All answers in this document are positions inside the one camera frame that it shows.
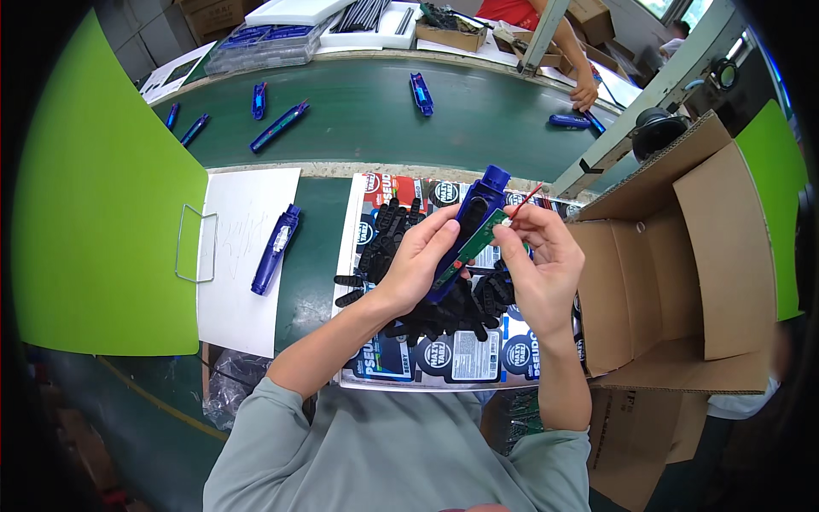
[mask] hand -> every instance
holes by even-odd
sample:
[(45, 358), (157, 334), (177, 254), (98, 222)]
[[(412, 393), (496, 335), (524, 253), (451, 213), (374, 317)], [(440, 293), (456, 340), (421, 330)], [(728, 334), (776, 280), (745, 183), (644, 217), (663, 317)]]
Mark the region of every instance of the hand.
[[(504, 211), (512, 215), (514, 206)], [(492, 245), (500, 246), (512, 276), (518, 308), (537, 339), (548, 342), (567, 331), (572, 339), (572, 303), (586, 257), (560, 216), (524, 204), (511, 227), (498, 224), (492, 233)], [(534, 249), (534, 260), (529, 259), (523, 242)]]
[[(455, 244), (460, 232), (460, 224), (455, 220), (459, 208), (460, 205), (441, 208), (404, 234), (387, 275), (367, 294), (377, 293), (380, 301), (386, 302), (391, 318), (412, 311), (429, 292), (438, 262)], [(468, 279), (469, 272), (464, 268), (461, 276)]]
[(599, 84), (592, 75), (591, 68), (581, 71), (578, 67), (577, 72), (580, 74), (577, 77), (577, 87), (569, 92), (568, 97), (574, 101), (572, 108), (585, 112), (595, 104)]

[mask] metal pole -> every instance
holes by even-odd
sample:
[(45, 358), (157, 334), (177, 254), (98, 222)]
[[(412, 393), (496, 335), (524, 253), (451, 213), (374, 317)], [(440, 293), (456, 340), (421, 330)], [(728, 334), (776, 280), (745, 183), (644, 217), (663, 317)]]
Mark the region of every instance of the metal pole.
[(637, 116), (652, 106), (671, 106), (673, 110), (674, 105), (681, 105), (696, 89), (686, 91), (685, 86), (710, 74), (711, 59), (724, 57), (746, 27), (731, 2), (714, 0), (685, 44), (618, 120), (555, 180), (550, 186), (551, 193), (565, 198), (577, 197), (597, 181), (631, 151), (631, 131)]
[(546, 9), (541, 14), (541, 20), (537, 23), (532, 42), (529, 49), (523, 56), (523, 60), (518, 62), (518, 73), (524, 75), (534, 75), (540, 67), (541, 59), (549, 49), (554, 32), (558, 29), (558, 24), (566, 13), (569, 0), (550, 0), (546, 4)]

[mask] person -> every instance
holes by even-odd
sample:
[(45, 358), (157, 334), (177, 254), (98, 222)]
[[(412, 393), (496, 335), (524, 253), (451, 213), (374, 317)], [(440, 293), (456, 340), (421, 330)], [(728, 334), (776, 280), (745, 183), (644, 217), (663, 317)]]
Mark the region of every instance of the person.
[(680, 49), (680, 46), (685, 42), (686, 38), (688, 37), (689, 32), (691, 31), (691, 26), (688, 25), (687, 22), (682, 20), (674, 20), (671, 22), (671, 25), (668, 27), (671, 30), (672, 35), (674, 36), (671, 41), (668, 41), (663, 46), (660, 47), (660, 55), (663, 57), (665, 61), (671, 58), (672, 55), (676, 53), (677, 50)]
[[(511, 227), (493, 229), (518, 308), (540, 343), (545, 432), (523, 437), (504, 457), (484, 441), (471, 392), (325, 386), (427, 293), (459, 232), (458, 208), (409, 229), (375, 289), (273, 359), (238, 410), (205, 484), (204, 510), (590, 510), (591, 398), (570, 323), (584, 255), (553, 211), (524, 204)], [(316, 392), (310, 425), (301, 407)]]
[[(487, 20), (502, 20), (522, 29), (534, 30), (547, 3), (548, 0), (483, 0), (475, 16)], [(577, 87), (569, 92), (569, 97), (574, 101), (572, 108), (585, 112), (595, 104), (598, 83), (566, 16), (554, 32), (553, 40), (577, 68)]]

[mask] gray t-shirt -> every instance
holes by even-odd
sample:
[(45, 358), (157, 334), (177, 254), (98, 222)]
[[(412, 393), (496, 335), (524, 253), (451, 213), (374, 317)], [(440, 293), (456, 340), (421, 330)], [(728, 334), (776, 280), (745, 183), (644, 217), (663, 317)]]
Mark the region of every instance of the gray t-shirt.
[(589, 510), (587, 433), (526, 436), (509, 457), (478, 430), (472, 393), (325, 387), (312, 427), (301, 396), (263, 378), (239, 408), (204, 509), (438, 512)]

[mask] person's left hand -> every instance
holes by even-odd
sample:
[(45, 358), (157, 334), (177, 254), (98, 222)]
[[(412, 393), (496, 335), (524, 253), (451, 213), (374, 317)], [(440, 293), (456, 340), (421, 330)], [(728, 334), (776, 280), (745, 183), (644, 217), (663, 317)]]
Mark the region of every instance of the person's left hand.
[[(459, 208), (460, 205), (441, 208), (404, 234), (387, 275), (370, 292), (381, 296), (393, 318), (412, 311), (429, 292), (438, 262), (455, 244), (460, 232), (460, 224), (455, 220)], [(469, 277), (465, 268), (461, 275)]]
[(582, 73), (577, 77), (577, 87), (572, 89), (568, 97), (574, 101), (573, 109), (585, 112), (595, 104), (597, 99), (597, 88), (599, 84), (589, 69), (588, 72)]

